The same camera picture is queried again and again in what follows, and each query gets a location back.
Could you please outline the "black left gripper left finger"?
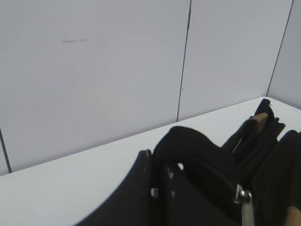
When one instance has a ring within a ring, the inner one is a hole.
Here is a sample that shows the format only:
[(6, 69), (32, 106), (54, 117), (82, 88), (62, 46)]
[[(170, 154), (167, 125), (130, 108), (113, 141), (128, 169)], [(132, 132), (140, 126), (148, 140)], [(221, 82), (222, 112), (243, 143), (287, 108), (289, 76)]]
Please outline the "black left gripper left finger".
[(148, 226), (152, 157), (143, 150), (118, 188), (80, 226)]

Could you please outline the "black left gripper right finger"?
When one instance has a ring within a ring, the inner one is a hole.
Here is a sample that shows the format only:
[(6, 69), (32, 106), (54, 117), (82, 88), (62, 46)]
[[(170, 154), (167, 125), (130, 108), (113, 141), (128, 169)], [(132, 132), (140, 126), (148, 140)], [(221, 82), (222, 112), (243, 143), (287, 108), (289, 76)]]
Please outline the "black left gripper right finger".
[(208, 201), (177, 164), (162, 166), (165, 226), (238, 226)]

